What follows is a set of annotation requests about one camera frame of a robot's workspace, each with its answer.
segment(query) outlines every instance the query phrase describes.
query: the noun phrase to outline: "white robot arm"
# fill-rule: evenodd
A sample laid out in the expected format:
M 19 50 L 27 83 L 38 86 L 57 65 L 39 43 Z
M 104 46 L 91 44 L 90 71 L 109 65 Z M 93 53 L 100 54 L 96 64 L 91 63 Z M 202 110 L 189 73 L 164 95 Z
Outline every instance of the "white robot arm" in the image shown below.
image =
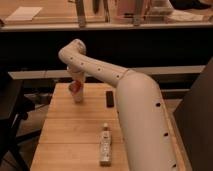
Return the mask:
M 131 171 L 177 171 L 158 84 L 149 76 L 85 56 L 78 39 L 62 48 L 60 59 L 74 80 L 86 72 L 116 88 L 116 107 Z

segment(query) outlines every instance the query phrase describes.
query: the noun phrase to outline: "wooden table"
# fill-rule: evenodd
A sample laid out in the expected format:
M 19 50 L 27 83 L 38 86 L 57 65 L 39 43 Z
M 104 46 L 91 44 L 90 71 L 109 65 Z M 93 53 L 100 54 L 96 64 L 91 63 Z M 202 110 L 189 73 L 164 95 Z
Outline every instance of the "wooden table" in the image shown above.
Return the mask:
M 85 84 L 83 103 L 76 104 L 68 84 L 56 85 L 31 171 L 128 171 L 122 133 L 115 108 L 106 108 L 106 84 Z M 112 131 L 112 166 L 99 166 L 99 141 L 103 123 Z M 168 119 L 180 170 L 186 164 Z

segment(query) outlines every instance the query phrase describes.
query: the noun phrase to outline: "floor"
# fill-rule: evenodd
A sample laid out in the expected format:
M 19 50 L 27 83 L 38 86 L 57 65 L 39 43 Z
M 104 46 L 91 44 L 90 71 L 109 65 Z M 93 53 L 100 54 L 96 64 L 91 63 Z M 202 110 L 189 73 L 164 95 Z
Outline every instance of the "floor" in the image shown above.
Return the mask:
M 180 100 L 165 100 L 169 113 L 172 113 Z M 21 123 L 19 135 L 28 133 L 34 130 L 41 129 L 45 120 L 46 113 L 49 105 L 37 105 L 36 110 L 29 113 L 29 117 L 26 121 Z M 35 153 L 36 146 L 38 144 L 38 138 L 34 138 L 30 141 L 21 144 L 21 155 L 30 167 L 32 159 Z M 21 171 L 18 164 L 15 162 L 10 153 L 7 153 L 4 157 L 4 161 L 0 166 L 0 171 Z

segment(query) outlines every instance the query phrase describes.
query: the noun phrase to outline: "small bottle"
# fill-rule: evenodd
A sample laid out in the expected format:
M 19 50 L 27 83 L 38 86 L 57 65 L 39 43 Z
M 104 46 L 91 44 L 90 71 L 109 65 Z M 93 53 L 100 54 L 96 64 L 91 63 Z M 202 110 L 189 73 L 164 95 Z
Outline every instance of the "small bottle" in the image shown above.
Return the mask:
M 100 140 L 100 160 L 101 166 L 111 166 L 111 132 L 109 130 L 108 124 L 104 123 L 101 140 Z

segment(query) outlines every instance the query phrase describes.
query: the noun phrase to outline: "paper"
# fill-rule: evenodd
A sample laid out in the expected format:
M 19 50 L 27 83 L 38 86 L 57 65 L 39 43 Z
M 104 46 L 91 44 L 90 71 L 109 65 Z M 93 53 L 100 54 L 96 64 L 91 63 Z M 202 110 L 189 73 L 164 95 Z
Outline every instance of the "paper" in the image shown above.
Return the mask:
M 189 12 L 174 10 L 172 14 L 168 16 L 168 18 L 174 21 L 203 21 L 204 16 L 199 14 L 192 14 Z
M 42 10 L 42 7 L 19 7 L 6 21 L 31 21 Z

